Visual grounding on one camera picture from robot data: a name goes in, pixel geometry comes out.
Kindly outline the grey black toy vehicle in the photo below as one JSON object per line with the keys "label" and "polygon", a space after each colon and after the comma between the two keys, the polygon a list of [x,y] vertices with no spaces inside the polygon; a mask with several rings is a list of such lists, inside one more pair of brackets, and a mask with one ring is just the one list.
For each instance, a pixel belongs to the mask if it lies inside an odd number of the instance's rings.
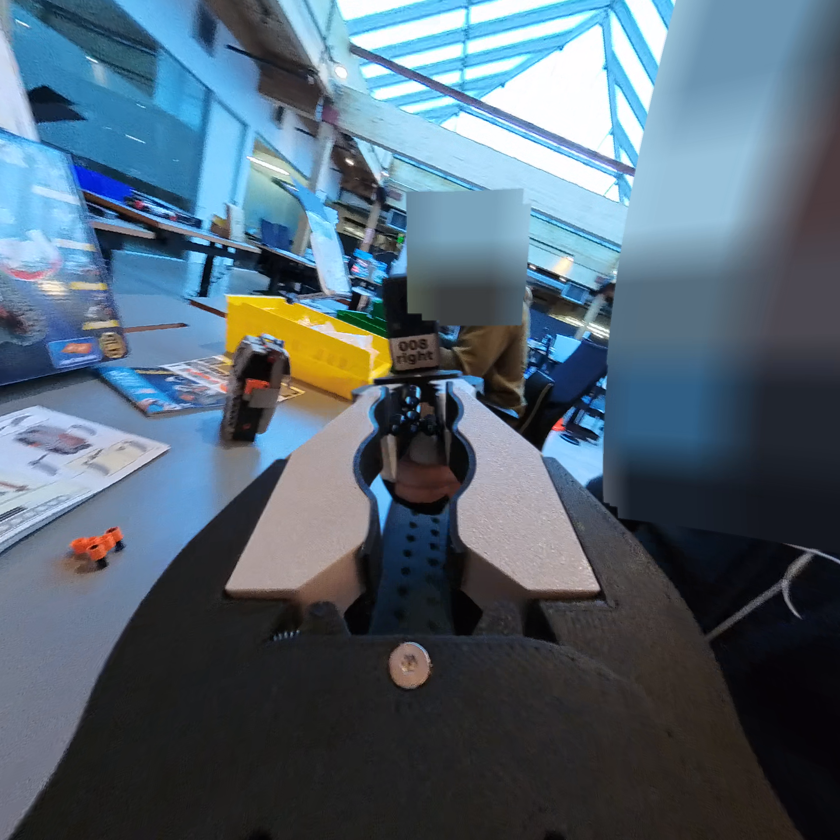
{"label": "grey black toy vehicle", "polygon": [[291,382],[285,343],[268,334],[240,341],[227,378],[220,436],[226,443],[252,444],[270,425],[280,392]]}

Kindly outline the blue toy box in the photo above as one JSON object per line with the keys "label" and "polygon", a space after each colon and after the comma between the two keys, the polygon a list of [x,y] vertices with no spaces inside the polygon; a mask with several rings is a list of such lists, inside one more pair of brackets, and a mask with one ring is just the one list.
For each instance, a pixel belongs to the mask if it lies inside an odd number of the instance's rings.
{"label": "blue toy box", "polygon": [[1,385],[129,354],[69,157],[1,132]]}

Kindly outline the white tilted board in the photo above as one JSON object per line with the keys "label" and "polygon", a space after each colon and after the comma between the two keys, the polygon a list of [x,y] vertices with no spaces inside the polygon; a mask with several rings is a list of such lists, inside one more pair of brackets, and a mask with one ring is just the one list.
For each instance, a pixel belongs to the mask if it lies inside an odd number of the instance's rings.
{"label": "white tilted board", "polygon": [[351,284],[335,228],[337,214],[297,179],[293,178],[286,189],[298,200],[308,220],[310,249],[322,292],[331,297],[348,297]]}

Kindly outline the person's black shirt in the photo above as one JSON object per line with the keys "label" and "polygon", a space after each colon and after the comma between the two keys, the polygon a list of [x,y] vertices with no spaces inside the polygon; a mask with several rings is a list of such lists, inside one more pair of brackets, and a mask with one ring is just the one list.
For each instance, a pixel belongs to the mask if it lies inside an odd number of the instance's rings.
{"label": "person's black shirt", "polygon": [[839,837],[838,510],[782,496],[738,533],[619,518],[710,641],[766,777],[804,838]]}

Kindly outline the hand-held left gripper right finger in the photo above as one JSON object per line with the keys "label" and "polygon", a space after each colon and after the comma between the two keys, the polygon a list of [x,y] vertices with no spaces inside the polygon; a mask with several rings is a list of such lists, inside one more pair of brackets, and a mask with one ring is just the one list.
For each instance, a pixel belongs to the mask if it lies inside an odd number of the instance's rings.
{"label": "hand-held left gripper right finger", "polygon": [[496,602],[585,601],[602,593],[540,452],[455,380],[456,438],[471,457],[455,499],[461,590]]}

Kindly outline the long wooden desk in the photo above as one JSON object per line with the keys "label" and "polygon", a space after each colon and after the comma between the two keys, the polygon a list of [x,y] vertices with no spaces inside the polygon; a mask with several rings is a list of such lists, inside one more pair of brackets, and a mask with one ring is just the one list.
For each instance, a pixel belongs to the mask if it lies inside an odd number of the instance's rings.
{"label": "long wooden desk", "polygon": [[290,293],[301,298],[322,298],[327,295],[314,263],[287,250],[271,247],[252,237],[239,240],[185,225],[94,192],[83,191],[82,195],[91,213],[91,225],[99,233],[154,240],[167,252],[175,254],[187,251],[203,255],[203,271],[195,298],[210,297],[216,262],[239,257],[253,258],[258,264],[268,259],[269,267],[279,269],[269,278],[266,291],[269,296],[282,297]]}

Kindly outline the black office chair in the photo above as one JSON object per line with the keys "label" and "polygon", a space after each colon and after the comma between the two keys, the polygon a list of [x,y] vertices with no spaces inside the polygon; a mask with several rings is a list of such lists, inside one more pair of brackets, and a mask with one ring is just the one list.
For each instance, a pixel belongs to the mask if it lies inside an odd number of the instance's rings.
{"label": "black office chair", "polygon": [[607,347],[589,340],[577,348],[552,372],[533,371],[525,382],[526,416],[520,434],[542,450],[553,426],[588,394],[607,372]]}

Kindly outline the blue cover manual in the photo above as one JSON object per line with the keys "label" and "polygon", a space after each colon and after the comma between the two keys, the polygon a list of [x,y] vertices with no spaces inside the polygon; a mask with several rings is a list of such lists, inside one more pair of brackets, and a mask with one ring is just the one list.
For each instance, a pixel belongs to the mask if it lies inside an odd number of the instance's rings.
{"label": "blue cover manual", "polygon": [[217,354],[157,366],[100,365],[96,373],[146,417],[168,417],[223,410],[233,369],[231,354]]}

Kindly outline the person's right hand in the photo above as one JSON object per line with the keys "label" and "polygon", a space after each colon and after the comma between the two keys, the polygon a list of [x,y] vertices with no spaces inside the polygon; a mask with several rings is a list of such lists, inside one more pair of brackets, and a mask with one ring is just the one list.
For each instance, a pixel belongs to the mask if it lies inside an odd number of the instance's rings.
{"label": "person's right hand", "polygon": [[405,455],[398,463],[392,495],[407,506],[433,505],[460,488],[461,481],[447,463],[421,463]]}

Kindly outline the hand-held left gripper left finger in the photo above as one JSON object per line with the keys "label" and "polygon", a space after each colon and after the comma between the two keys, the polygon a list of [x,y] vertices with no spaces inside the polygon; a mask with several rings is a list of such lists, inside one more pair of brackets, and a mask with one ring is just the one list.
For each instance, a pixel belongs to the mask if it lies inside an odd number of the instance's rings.
{"label": "hand-held left gripper left finger", "polygon": [[380,385],[354,402],[284,465],[254,531],[227,579],[231,599],[284,602],[306,619],[331,605],[342,623],[366,588],[360,559],[375,499],[363,487],[359,455],[375,438]]}

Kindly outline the black connector cluster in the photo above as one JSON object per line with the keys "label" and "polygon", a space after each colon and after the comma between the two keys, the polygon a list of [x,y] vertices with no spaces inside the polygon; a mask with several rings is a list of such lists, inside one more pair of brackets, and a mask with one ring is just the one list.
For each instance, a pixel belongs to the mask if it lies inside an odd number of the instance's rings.
{"label": "black connector cluster", "polygon": [[421,418],[428,414],[445,420],[444,409],[435,390],[420,385],[399,385],[390,391],[385,431],[408,442],[417,435],[429,438],[418,429]]}

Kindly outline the yellow plastic bin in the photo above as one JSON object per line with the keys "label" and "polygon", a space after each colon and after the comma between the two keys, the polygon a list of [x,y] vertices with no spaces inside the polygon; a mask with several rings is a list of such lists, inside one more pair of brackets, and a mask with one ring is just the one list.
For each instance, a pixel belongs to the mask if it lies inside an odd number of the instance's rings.
{"label": "yellow plastic bin", "polygon": [[245,336],[267,334],[284,342],[295,380],[345,399],[391,370],[387,338],[283,298],[227,295],[226,302],[230,354]]}

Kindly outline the green plastic bin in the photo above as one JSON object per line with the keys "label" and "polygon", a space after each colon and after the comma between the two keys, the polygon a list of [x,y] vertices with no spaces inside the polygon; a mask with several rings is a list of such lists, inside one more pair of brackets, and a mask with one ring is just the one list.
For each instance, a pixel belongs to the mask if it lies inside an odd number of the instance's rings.
{"label": "green plastic bin", "polygon": [[341,310],[335,314],[335,318],[373,335],[387,339],[389,332],[384,309],[380,306],[381,301],[375,301],[374,303],[375,305],[370,311]]}

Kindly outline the orange connector piece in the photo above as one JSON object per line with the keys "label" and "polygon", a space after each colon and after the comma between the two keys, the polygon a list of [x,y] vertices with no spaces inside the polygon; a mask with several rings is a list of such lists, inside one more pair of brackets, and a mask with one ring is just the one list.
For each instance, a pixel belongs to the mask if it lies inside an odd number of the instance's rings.
{"label": "orange connector piece", "polygon": [[125,549],[125,540],[120,527],[111,527],[93,537],[77,538],[69,543],[70,554],[82,561],[86,561],[98,571],[109,567],[111,553],[119,553]]}

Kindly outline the open instruction booklet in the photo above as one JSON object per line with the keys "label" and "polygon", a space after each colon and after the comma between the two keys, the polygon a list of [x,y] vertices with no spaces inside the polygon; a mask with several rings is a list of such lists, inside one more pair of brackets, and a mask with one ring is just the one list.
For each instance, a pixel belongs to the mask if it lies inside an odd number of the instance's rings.
{"label": "open instruction booklet", "polygon": [[169,451],[42,406],[2,415],[1,551]]}

